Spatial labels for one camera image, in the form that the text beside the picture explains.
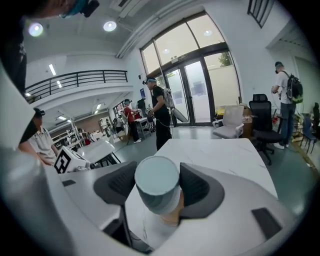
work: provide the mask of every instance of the fluorescent light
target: fluorescent light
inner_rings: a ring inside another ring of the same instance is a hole
[[[52,66],[52,64],[50,64],[49,65],[49,68],[50,68],[50,70],[51,70],[51,72],[52,72],[52,75],[56,75],[56,71],[55,71],[55,69],[54,69],[54,66]]]

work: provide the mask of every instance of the door frame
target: door frame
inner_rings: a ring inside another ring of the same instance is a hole
[[[210,122],[196,122],[195,118],[195,112],[194,112],[194,104],[193,104],[193,99],[192,99],[192,93],[190,90],[189,86],[189,81],[188,81],[188,76],[186,72],[186,66],[200,62],[203,75],[204,75],[204,81],[206,85],[206,90],[207,90],[207,97],[208,97],[208,102],[209,102],[209,111],[210,111]],[[214,121],[215,115],[216,115],[216,110],[215,110],[215,101],[214,101],[214,94],[213,94],[213,89],[211,85],[211,79],[209,75],[209,71],[205,62],[205,59],[203,56],[193,58],[193,59],[188,59],[185,61],[180,62],[178,65],[175,65],[174,67],[167,68],[166,70],[163,70],[163,79],[165,82],[165,86],[170,89],[169,81],[167,79],[167,74],[171,73],[175,70],[179,70],[181,79],[182,79],[182,88],[184,91],[184,96],[185,96],[185,101],[186,101],[186,106],[187,106],[187,111],[188,111],[188,117],[189,117],[189,123],[177,123],[176,126],[211,126],[212,122]]]

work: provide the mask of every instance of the round ceiling light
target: round ceiling light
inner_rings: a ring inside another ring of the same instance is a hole
[[[117,23],[115,23],[114,21],[107,21],[103,25],[103,29],[107,32],[114,31],[116,27],[117,27]]]
[[[32,37],[38,37],[42,34],[42,32],[44,31],[44,28],[42,27],[42,25],[40,23],[32,23],[30,26],[29,26],[29,34],[32,36]]]
[[[206,37],[211,36],[211,35],[212,35],[212,31],[211,31],[211,30],[206,30],[206,31],[204,32],[204,35],[205,35]]]

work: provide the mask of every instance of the backpack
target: backpack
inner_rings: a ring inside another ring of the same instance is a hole
[[[163,97],[164,97],[164,102],[165,106],[169,109],[174,109],[175,108],[175,102],[174,99],[171,96],[171,90],[168,88],[163,89]]]
[[[288,99],[292,100],[294,104],[301,103],[304,100],[304,90],[300,80],[293,74],[288,75],[284,70],[281,72],[285,73],[289,78],[286,90]]]

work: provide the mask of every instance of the white backpack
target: white backpack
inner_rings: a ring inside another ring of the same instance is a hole
[[[171,95],[171,90],[168,88],[163,89],[163,95],[164,95],[164,102],[165,106],[169,109],[175,108],[175,102]]]

